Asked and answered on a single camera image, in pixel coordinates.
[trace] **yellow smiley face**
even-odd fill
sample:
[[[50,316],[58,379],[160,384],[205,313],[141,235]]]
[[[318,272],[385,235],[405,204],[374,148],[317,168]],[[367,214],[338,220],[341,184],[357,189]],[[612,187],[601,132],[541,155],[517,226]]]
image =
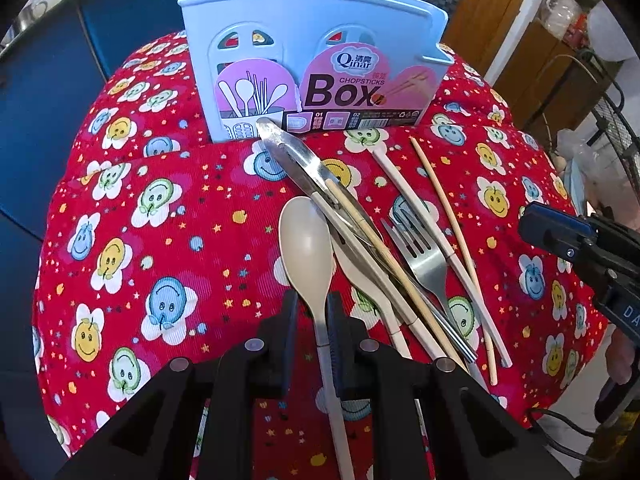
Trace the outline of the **yellow smiley face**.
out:
[[[121,79],[109,89],[107,94],[116,95],[118,92],[122,92],[126,87],[128,87],[131,84],[131,81],[133,81],[133,79]]]
[[[322,163],[340,180],[340,184],[349,187],[351,184],[351,171],[348,166],[337,158],[326,158]]]
[[[554,280],[551,285],[551,298],[555,308],[561,308],[564,305],[564,290],[558,280]]]
[[[76,329],[76,352],[87,363],[93,361],[100,351],[100,331],[95,323],[83,319]]]
[[[120,117],[116,119],[107,128],[107,139],[124,139],[131,131],[131,119],[128,117]]]
[[[98,275],[110,280],[124,260],[124,243],[119,238],[110,240],[98,257]]]
[[[476,146],[476,153],[480,155],[480,158],[490,166],[498,165],[498,161],[495,158],[494,151],[491,148],[489,148],[489,146],[487,146],[484,142],[480,142]]]
[[[564,188],[564,184],[562,183],[562,180],[559,177],[552,177],[554,180],[554,189],[558,192],[558,195],[560,195],[562,198],[564,198],[566,200],[567,198],[567,192],[566,189]]]
[[[509,203],[501,190],[492,186],[487,187],[484,190],[484,202],[497,217],[504,218],[507,216]]]
[[[562,347],[560,345],[554,345],[549,356],[546,359],[546,373],[554,377],[560,371],[562,365]]]

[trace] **green smiley face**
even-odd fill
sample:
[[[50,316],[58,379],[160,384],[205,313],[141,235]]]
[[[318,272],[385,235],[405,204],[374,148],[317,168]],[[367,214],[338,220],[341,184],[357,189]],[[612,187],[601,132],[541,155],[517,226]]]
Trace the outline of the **green smiley face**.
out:
[[[163,205],[171,200],[174,194],[174,184],[167,178],[158,178],[140,196],[140,211],[148,215],[154,215]]]

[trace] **spoon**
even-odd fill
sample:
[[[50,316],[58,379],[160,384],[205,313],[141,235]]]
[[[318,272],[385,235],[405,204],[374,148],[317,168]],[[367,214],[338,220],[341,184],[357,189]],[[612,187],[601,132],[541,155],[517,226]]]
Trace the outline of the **spoon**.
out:
[[[220,81],[218,83],[218,86],[222,90],[222,93],[225,95],[229,105],[233,108],[233,111],[236,114],[236,116],[242,117],[242,114],[238,109],[238,102],[236,101],[236,98],[234,97],[233,92],[231,91],[231,88],[229,88],[229,85],[226,83],[226,81]]]
[[[329,415],[335,455],[342,480],[354,480],[342,405],[335,394],[329,335],[324,303],[333,274],[334,255],[329,227],[322,213],[306,196],[289,200],[278,222],[282,263],[291,286],[305,301],[314,318],[318,361],[324,386],[324,403]]]
[[[285,84],[279,84],[278,86],[276,86],[273,94],[271,94],[271,99],[269,99],[267,107],[264,109],[265,113],[269,113],[269,108],[271,108],[271,105],[273,105],[278,99],[286,94],[288,89],[289,87]]]
[[[249,116],[249,100],[254,96],[254,84],[248,79],[238,79],[236,81],[236,93],[244,103],[244,116]]]

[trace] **smiley face print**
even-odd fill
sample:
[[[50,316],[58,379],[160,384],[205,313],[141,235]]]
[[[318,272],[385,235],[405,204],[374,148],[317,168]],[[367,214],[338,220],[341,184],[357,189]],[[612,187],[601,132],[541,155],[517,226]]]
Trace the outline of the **smiley face print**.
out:
[[[358,198],[356,187],[362,182],[360,171],[353,166],[345,164],[338,158],[326,158],[322,163],[331,171],[354,197]]]
[[[38,329],[34,326],[31,327],[31,341],[33,342],[33,359],[36,363],[36,374],[40,373],[40,362],[44,355],[44,343],[42,342],[42,336]]]
[[[147,61],[146,63],[139,64],[137,67],[133,69],[133,72],[138,72],[140,70],[153,70],[156,66],[161,64],[162,61]]]
[[[133,227],[147,223],[158,227],[169,216],[169,206],[182,196],[182,188],[167,178],[157,178],[138,197],[138,207],[131,216]]]
[[[116,164],[103,170],[98,177],[91,196],[94,200],[101,200],[105,196],[110,199],[116,198],[122,189],[122,180],[129,174],[131,165],[128,162]]]
[[[144,113],[148,111],[152,111],[153,113],[160,112],[164,110],[164,108],[169,104],[169,101],[175,99],[178,95],[176,90],[162,90],[160,93],[156,95],[152,95],[149,99],[146,100],[138,111]]]
[[[154,156],[179,151],[180,144],[177,140],[170,139],[169,137],[154,137],[153,139],[149,139],[149,142],[142,150],[142,154],[143,156]]]
[[[480,346],[480,323],[476,319],[473,307],[467,298],[454,296],[447,302],[456,325],[463,337],[469,342],[474,350]]]
[[[158,70],[158,72],[156,72],[154,74],[154,76],[159,76],[159,75],[176,75],[178,72],[180,72],[180,70],[182,70],[184,67],[186,67],[187,64],[185,62],[174,62],[174,63],[169,63],[166,66],[163,66],[160,70]]]
[[[445,114],[435,114],[431,118],[431,124],[455,124],[456,121],[449,119]]]
[[[166,49],[169,45],[171,45],[171,43],[165,41],[164,43],[158,43],[157,45],[153,46],[148,54],[160,54],[164,49]]]
[[[269,182],[277,182],[287,176],[280,165],[271,157],[261,140],[256,140],[251,145],[251,155],[245,160],[242,167],[249,175],[257,175]]]
[[[49,421],[51,431],[53,431],[53,434],[56,436],[58,444],[60,444],[66,455],[68,457],[71,457],[71,451],[69,449],[69,444],[71,444],[71,436],[69,435],[69,432],[65,430],[65,428],[60,426],[56,419],[52,416],[47,415],[47,420]]]
[[[346,130],[344,132],[344,147],[351,153],[370,152],[377,146],[386,153],[385,140],[389,134],[382,128],[366,128],[364,130]]]
[[[564,365],[564,377],[560,383],[560,389],[564,390],[571,381],[574,380],[575,371],[578,368],[580,362],[580,354],[577,351],[569,350],[569,355],[566,357],[566,364]]]
[[[487,144],[479,142],[476,146],[476,153],[480,156],[480,164],[489,171],[495,171],[501,175],[507,174],[505,169],[502,167],[500,157]]]
[[[171,50],[168,50],[164,54],[164,57],[176,56],[177,54],[183,53],[188,48],[189,48],[189,45],[187,45],[186,43],[181,43],[180,45],[174,46]]]
[[[482,176],[476,180],[478,184],[478,198],[482,205],[498,218],[504,218],[509,212],[507,192],[500,182],[489,182]]]
[[[112,238],[107,242],[98,256],[97,269],[91,275],[91,288],[115,294],[122,287],[122,271],[131,263],[133,250],[120,238]]]
[[[575,306],[574,337],[580,339],[587,333],[587,309],[581,303]]]
[[[532,147],[536,151],[539,150],[536,139],[531,137],[529,134],[526,134],[525,132],[521,132],[521,133],[522,133],[522,140],[524,140],[526,144],[528,144],[530,147]]]
[[[66,250],[74,260],[84,260],[95,243],[95,229],[100,223],[100,213],[91,216],[82,215],[78,220],[76,232],[72,235]]]
[[[118,97],[118,102],[121,103],[121,102],[127,101],[129,103],[132,103],[134,101],[137,101],[138,99],[140,99],[140,96],[144,92],[149,90],[150,86],[151,85],[146,81],[140,81],[139,83],[136,83],[131,88],[129,88],[120,97]]]
[[[362,320],[367,330],[371,330],[380,321],[378,307],[371,301],[369,296],[353,286],[351,287],[351,299],[353,300],[353,307],[349,315]]]
[[[168,345],[179,345],[187,335],[186,318],[197,303],[198,297],[192,288],[171,276],[160,278],[146,297],[146,316],[140,332],[148,341],[162,336]]]
[[[93,361],[102,347],[104,313],[100,308],[92,312],[84,303],[76,309],[76,325],[71,331],[71,348],[87,363]]]
[[[107,127],[107,133],[102,140],[102,148],[107,150],[113,146],[119,150],[133,137],[138,130],[138,125],[128,117],[117,118]]]
[[[131,68],[132,66],[137,66],[141,63],[144,63],[146,60],[146,57],[135,57],[133,59],[129,59],[122,67]]]
[[[549,173],[549,176],[551,177],[551,181],[554,183],[554,189],[556,190],[556,193],[558,193],[558,195],[560,195],[562,198],[566,200],[568,197],[568,194],[566,192],[566,189],[564,188],[564,183],[562,182],[562,179],[559,176],[557,176],[555,173]]]
[[[129,400],[151,378],[149,367],[126,346],[118,348],[109,362],[107,394],[113,402]]]
[[[103,163],[99,163],[97,160],[92,160],[86,167],[86,175],[80,177],[80,182],[83,186],[86,186],[96,173],[100,173],[102,170],[106,170],[111,167],[111,163],[105,160]]]
[[[538,184],[533,182],[528,176],[523,176],[521,182],[522,187],[524,187],[524,198],[527,202],[545,203],[545,199],[542,198],[542,190],[538,187]]]
[[[556,321],[560,321],[560,318],[566,319],[566,292],[558,280],[554,280],[551,284],[551,300],[554,304],[552,309],[554,319]]]
[[[125,88],[128,88],[131,82],[136,78],[136,76],[132,75],[131,77],[127,77],[124,79],[120,79],[115,85],[109,88],[107,94],[116,95],[119,92],[122,92]]]
[[[545,278],[542,275],[542,260],[539,256],[529,258],[521,254],[518,258],[520,266],[520,288],[532,300],[539,300],[545,291]]]
[[[546,338],[545,356],[542,359],[542,371],[555,377],[562,366],[562,358],[564,357],[562,347],[564,346],[564,334],[559,333],[556,337],[550,335]]]
[[[106,123],[111,121],[111,118],[117,113],[118,108],[103,108],[100,110],[92,121],[89,123],[87,131],[92,135],[97,135]]]
[[[466,141],[462,127],[456,124],[433,124],[431,131],[436,137],[440,137],[454,146],[462,146]]]
[[[484,126],[484,129],[486,130],[487,137],[491,142],[501,144],[507,150],[511,147],[507,142],[507,134],[504,131],[499,130],[498,128],[492,128],[491,126]]]

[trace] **knife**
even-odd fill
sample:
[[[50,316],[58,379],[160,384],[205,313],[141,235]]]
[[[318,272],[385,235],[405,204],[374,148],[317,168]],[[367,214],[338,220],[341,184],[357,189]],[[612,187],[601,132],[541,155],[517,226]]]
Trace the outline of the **knife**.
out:
[[[350,216],[343,211],[335,196],[327,188],[324,181],[333,180],[338,187],[344,191],[344,195],[353,203],[362,217],[367,221],[373,230],[382,238],[380,231],[364,211],[360,202],[341,184],[340,180],[329,170],[320,158],[312,152],[299,138],[288,134],[279,128],[275,123],[267,118],[260,118],[256,121],[258,135],[262,139],[267,151],[280,164],[282,169],[289,175],[289,178],[307,195],[319,191],[321,195],[333,206],[338,216],[349,226],[351,231],[368,246],[371,245],[369,239],[361,229],[351,220]]]

